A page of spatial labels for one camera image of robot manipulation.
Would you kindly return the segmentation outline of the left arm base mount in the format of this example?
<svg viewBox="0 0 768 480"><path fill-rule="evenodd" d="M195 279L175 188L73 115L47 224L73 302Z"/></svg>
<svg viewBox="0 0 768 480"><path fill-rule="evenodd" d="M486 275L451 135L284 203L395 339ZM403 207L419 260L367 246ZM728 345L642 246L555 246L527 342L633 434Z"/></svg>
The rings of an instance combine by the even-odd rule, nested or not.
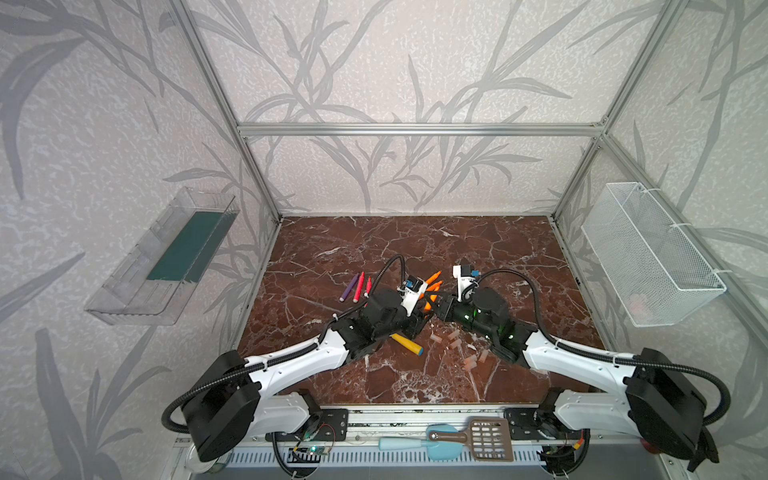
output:
<svg viewBox="0 0 768 480"><path fill-rule="evenodd" d="M278 433L278 442L339 442L347 436L348 409L322 409L294 433Z"/></svg>

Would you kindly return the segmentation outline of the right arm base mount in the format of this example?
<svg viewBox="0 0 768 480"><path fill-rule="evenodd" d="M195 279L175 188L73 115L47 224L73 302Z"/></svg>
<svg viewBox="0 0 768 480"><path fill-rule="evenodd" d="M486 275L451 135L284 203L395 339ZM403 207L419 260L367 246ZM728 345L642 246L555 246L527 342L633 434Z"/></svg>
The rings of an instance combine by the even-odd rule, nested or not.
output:
<svg viewBox="0 0 768 480"><path fill-rule="evenodd" d="M571 430L552 412L538 406L511 407L504 410L513 441L575 442L581 438L580 430Z"/></svg>

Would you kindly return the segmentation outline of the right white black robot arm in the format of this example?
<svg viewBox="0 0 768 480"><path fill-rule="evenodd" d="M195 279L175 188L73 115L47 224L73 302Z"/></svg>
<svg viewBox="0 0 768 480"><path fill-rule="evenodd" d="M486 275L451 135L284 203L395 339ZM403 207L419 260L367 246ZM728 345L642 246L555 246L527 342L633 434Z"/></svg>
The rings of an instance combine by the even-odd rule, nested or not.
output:
<svg viewBox="0 0 768 480"><path fill-rule="evenodd" d="M540 328L509 315L506 301L482 287L472 298L432 294L436 316L490 343L491 352L530 370L556 373L593 387L591 393L558 391L540 406L546 419L569 430L632 435L689 470L718 462L714 438L704 424L707 402L684 373L662 368L666 356L653 349L619 354L548 338Z"/></svg>

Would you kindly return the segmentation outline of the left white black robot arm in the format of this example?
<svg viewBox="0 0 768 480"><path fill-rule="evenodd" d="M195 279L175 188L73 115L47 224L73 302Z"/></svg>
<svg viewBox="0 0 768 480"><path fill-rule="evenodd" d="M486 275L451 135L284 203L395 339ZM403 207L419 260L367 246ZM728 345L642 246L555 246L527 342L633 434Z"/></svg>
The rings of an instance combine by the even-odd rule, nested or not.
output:
<svg viewBox="0 0 768 480"><path fill-rule="evenodd" d="M426 317L417 304L426 297L384 288L306 341L247 358L226 352L164 410L161 423L190 435L202 462L218 459L249 436L294 433L317 409L307 396L287 388L364 359L394 334L419 334Z"/></svg>

